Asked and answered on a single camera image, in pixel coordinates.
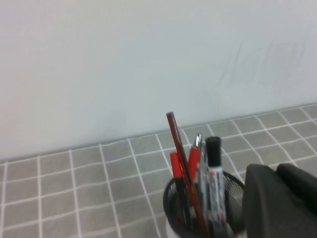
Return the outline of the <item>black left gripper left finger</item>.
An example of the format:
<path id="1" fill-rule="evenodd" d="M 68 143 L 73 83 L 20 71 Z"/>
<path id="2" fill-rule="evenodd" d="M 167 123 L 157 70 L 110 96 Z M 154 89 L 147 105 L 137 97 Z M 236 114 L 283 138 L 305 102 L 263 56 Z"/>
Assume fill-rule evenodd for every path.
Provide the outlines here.
<path id="1" fill-rule="evenodd" d="M 247 167 L 242 204 L 249 238 L 317 236 L 317 213 L 268 166 Z"/>

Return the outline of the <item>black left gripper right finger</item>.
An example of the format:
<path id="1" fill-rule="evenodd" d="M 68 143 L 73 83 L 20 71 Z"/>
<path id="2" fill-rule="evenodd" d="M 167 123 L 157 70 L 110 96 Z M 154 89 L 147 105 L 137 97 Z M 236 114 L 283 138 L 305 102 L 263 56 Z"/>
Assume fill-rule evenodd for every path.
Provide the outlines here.
<path id="1" fill-rule="evenodd" d="M 278 165 L 276 173 L 312 212 L 317 212 L 317 178 L 315 176 L 287 163 Z"/>

